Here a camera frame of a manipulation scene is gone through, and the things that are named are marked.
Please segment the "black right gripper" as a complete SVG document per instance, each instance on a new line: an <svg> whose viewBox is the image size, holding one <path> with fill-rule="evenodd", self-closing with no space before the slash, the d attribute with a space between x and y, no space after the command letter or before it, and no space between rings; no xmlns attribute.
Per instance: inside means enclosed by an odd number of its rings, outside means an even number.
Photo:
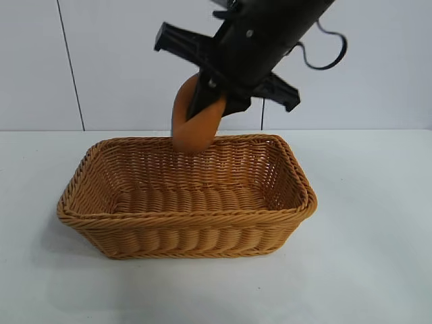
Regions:
<svg viewBox="0 0 432 324"><path fill-rule="evenodd" d="M296 88L273 68L299 43L332 1L228 1L214 36L162 23L156 51L168 51L199 68L184 82L184 121L220 122L223 115L246 111L251 99L264 98L293 110L300 103Z"/></svg>

